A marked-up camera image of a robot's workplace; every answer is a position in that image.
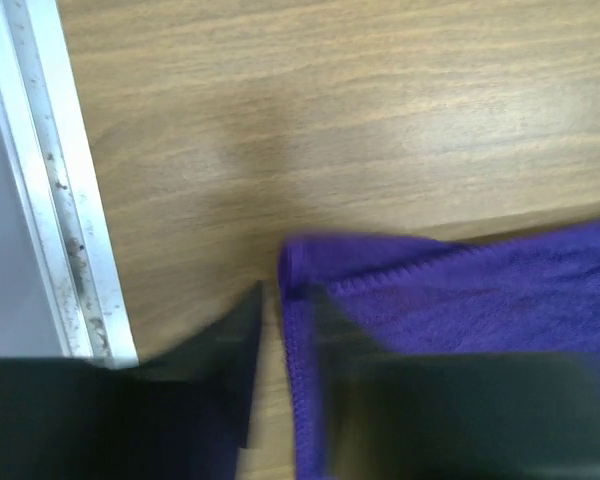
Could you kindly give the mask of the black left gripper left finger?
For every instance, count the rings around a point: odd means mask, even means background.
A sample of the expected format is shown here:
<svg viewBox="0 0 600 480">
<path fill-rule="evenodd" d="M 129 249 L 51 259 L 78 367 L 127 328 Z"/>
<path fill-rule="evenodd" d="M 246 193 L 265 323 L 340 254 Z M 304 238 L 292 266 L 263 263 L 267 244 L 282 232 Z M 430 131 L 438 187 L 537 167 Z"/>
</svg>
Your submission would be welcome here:
<svg viewBox="0 0 600 480">
<path fill-rule="evenodd" d="M 0 359 L 0 479 L 232 479 L 248 443 L 263 324 L 256 283 L 139 365 Z"/>
</svg>

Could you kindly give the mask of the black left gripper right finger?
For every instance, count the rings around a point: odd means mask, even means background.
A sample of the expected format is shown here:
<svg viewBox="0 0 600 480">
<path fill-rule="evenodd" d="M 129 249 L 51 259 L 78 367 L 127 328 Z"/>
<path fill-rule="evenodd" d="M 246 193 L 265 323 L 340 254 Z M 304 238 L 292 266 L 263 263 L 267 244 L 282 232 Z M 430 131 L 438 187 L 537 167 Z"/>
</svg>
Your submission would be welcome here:
<svg viewBox="0 0 600 480">
<path fill-rule="evenodd" d="M 600 479 L 600 356 L 403 353 L 309 292 L 323 479 Z"/>
</svg>

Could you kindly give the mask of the purple towel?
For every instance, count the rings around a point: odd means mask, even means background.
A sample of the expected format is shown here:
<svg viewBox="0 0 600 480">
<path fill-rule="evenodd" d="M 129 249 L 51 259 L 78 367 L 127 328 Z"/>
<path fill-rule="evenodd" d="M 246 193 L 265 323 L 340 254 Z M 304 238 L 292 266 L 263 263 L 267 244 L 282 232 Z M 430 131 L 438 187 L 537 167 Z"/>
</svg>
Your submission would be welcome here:
<svg viewBox="0 0 600 480">
<path fill-rule="evenodd" d="M 600 220 L 476 245 L 313 233 L 278 262 L 296 475 L 327 475 L 309 292 L 322 286 L 403 353 L 567 350 L 600 356 Z"/>
</svg>

